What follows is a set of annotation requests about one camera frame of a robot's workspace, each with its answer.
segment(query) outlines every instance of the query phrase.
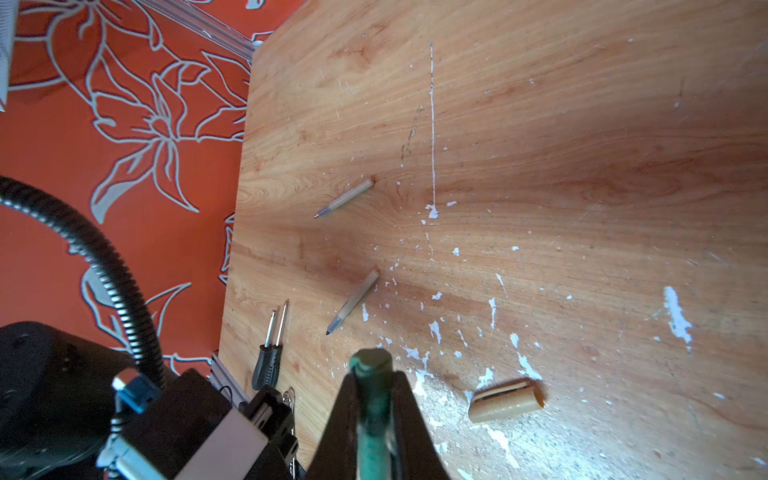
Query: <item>screwdriver handle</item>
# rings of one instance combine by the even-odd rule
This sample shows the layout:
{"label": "screwdriver handle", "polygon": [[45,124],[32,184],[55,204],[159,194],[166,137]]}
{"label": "screwdriver handle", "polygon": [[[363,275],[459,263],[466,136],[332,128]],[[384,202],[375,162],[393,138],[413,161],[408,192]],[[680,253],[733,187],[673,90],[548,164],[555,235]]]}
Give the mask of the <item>screwdriver handle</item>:
{"label": "screwdriver handle", "polygon": [[277,377],[280,375],[280,357],[283,355],[283,346],[260,346],[259,360],[253,371],[250,381],[254,390],[261,390],[265,385],[274,387],[277,385]]}

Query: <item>red floral wallpaper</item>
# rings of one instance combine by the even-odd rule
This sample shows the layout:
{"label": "red floral wallpaper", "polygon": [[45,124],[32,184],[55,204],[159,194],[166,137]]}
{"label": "red floral wallpaper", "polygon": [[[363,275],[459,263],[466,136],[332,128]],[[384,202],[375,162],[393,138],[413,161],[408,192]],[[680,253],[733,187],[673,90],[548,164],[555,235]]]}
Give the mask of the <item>red floral wallpaper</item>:
{"label": "red floral wallpaper", "polygon": [[[274,29],[297,7],[262,3],[272,12],[263,23],[259,9],[246,18],[242,5],[202,6],[224,22],[242,19],[232,25],[241,31]],[[206,371],[218,348],[249,72],[135,0],[21,4],[0,173],[100,226],[136,276],[179,372]],[[82,257],[7,208],[0,226],[0,324],[34,320],[127,348]]]}

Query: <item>flexible metal hose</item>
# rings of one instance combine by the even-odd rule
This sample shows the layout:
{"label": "flexible metal hose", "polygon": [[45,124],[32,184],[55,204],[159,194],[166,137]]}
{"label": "flexible metal hose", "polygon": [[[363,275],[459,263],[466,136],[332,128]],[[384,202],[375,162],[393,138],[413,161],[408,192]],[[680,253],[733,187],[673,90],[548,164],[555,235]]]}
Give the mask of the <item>flexible metal hose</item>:
{"label": "flexible metal hose", "polygon": [[86,217],[56,197],[12,178],[0,176],[0,204],[42,222],[85,257],[118,310],[136,369],[165,388],[163,353],[136,280],[107,237]]}

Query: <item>pen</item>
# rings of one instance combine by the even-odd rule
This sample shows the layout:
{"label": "pen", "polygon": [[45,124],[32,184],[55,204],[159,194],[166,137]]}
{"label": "pen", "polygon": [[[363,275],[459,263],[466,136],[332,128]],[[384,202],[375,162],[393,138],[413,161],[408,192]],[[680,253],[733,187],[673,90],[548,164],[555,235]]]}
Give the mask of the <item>pen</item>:
{"label": "pen", "polygon": [[344,306],[341,307],[341,310],[339,310],[339,312],[336,314],[336,318],[334,318],[331,324],[328,325],[326,335],[330,335],[333,333],[333,330],[339,328],[341,322],[343,322],[346,316],[349,315],[349,312],[351,312],[352,309],[357,306],[357,304],[360,302],[360,299],[362,299],[362,296],[366,294],[368,289],[371,288],[371,285],[373,285],[373,283],[376,282],[376,279],[378,278],[379,269],[375,268],[371,270],[371,273],[369,273],[366,279],[362,281],[355,293],[353,293],[349,300],[346,301]]}
{"label": "pen", "polygon": [[357,184],[354,187],[352,187],[352,190],[348,190],[347,192],[341,194],[341,196],[336,198],[335,200],[331,200],[331,203],[328,204],[328,207],[325,207],[319,212],[317,212],[317,215],[315,215],[315,218],[324,217],[327,214],[330,214],[335,209],[341,207],[343,204],[352,200],[354,197],[357,197],[362,192],[368,190],[370,187],[373,187],[373,179],[371,177],[368,177],[360,184]]}

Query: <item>wood grain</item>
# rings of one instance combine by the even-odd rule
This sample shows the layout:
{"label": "wood grain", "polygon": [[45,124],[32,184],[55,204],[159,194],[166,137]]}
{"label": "wood grain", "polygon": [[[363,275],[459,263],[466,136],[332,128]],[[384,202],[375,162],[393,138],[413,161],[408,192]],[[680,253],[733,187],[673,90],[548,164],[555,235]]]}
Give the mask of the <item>wood grain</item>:
{"label": "wood grain", "polygon": [[[764,2],[308,2],[253,59],[221,359],[247,385],[290,298],[278,387],[303,462],[349,356],[391,341],[455,478],[764,478],[767,21]],[[374,266],[369,320],[325,336]],[[429,352],[420,386],[406,347]],[[473,426],[465,391],[520,356],[547,408]]]}

